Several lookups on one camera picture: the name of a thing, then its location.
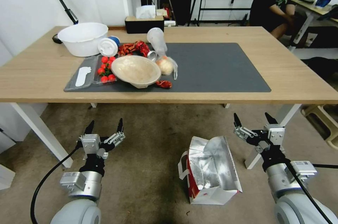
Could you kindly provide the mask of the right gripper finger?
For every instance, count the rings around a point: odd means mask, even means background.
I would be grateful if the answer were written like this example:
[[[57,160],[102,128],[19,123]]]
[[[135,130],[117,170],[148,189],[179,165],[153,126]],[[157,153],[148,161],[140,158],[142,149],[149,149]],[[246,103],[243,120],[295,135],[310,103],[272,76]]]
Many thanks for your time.
[[[233,116],[234,133],[248,144],[258,144],[260,142],[260,136],[256,132],[243,127],[236,113],[234,113]]]
[[[278,124],[277,120],[272,117],[268,112],[265,112],[265,117],[267,120],[267,124]]]

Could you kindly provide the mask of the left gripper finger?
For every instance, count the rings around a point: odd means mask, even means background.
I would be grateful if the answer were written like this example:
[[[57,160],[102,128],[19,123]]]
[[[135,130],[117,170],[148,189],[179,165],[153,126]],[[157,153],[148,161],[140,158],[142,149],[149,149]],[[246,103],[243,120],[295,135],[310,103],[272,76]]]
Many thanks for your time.
[[[120,118],[117,131],[105,140],[105,151],[111,151],[125,139],[123,118]]]
[[[83,135],[92,134],[95,121],[92,120],[89,125],[85,128]]]

